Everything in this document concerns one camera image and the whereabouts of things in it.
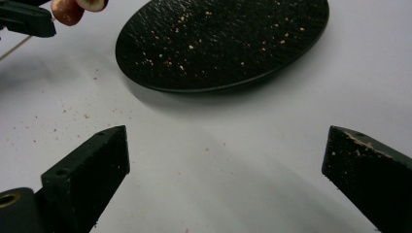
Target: white table surface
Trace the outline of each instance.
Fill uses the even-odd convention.
[[[212,95],[149,90],[121,72],[117,37],[146,2],[56,23],[0,62],[0,190],[37,191],[91,135],[126,125],[131,173],[91,232],[375,232],[321,167],[331,125],[412,154],[412,2],[329,0],[304,56]],[[0,37],[2,54],[24,36]]]

